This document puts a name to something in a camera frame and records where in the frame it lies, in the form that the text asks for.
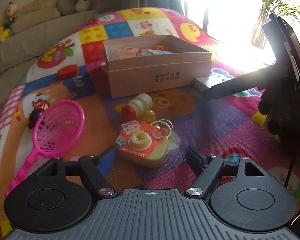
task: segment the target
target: pink cardboard box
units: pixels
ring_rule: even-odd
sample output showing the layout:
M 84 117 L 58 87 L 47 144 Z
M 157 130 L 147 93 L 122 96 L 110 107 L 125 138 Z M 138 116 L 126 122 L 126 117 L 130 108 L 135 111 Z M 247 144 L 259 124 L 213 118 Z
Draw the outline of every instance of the pink cardboard box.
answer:
M 166 46 L 171 54 L 119 59 L 124 47 L 151 49 Z M 140 36 L 104 41 L 112 98 L 194 85 L 210 75 L 211 52 L 171 35 Z

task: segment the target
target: ribbed plastic surface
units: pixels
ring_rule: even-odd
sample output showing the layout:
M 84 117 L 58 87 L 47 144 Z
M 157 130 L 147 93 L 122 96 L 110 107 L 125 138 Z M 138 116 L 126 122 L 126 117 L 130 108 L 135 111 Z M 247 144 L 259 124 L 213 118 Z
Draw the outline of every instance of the ribbed plastic surface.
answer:
M 251 234 L 217 220 L 205 202 L 182 196 L 177 189 L 125 189 L 98 202 L 92 214 L 63 232 L 33 234 L 15 229 L 8 240 L 296 240 L 287 229 Z

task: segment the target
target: small white bottle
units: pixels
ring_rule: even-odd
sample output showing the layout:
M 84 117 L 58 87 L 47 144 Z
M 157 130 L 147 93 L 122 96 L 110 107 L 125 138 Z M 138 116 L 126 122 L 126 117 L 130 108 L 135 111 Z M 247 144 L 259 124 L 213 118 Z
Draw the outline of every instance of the small white bottle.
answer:
M 147 94 L 140 94 L 130 100 L 121 110 L 127 121 L 136 120 L 141 114 L 152 107 L 152 98 Z

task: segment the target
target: blue square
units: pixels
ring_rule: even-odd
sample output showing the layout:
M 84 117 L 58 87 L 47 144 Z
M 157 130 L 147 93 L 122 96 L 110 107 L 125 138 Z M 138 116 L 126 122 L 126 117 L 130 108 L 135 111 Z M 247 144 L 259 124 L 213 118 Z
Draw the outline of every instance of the blue square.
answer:
M 111 23 L 104 25 L 109 39 L 134 36 L 127 22 Z

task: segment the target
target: white eraser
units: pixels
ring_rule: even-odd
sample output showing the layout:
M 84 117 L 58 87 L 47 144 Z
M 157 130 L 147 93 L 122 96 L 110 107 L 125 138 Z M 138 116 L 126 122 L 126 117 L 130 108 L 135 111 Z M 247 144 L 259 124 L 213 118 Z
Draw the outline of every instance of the white eraser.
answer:
M 204 91 L 212 86 L 218 85 L 224 81 L 230 80 L 232 78 L 228 78 L 225 75 L 211 75 L 207 77 L 196 78 L 194 85 L 200 91 Z

